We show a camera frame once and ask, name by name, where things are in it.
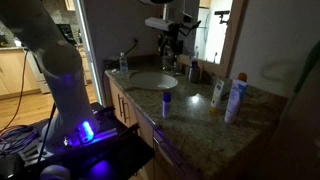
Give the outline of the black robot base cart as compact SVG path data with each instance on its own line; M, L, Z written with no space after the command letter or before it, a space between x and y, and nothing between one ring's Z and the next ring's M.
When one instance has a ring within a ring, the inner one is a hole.
M24 149L0 160L0 180L128 180L155 154L112 106L91 105L102 129L86 144L69 141L57 153L31 155Z

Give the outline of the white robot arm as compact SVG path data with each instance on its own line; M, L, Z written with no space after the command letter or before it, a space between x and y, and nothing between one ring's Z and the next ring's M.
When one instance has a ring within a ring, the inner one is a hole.
M68 137L93 140L100 124L84 85L82 59L40 0L0 0L1 22L32 52L51 91L58 115L42 131L45 149L60 150Z

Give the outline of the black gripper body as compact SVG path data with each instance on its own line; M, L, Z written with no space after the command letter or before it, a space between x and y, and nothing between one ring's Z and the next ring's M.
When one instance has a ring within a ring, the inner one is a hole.
M161 56L165 54L166 46L173 51L174 55L183 53L183 41L178 39L180 32L180 28L174 26L171 30L164 31L162 34L158 35L158 49Z

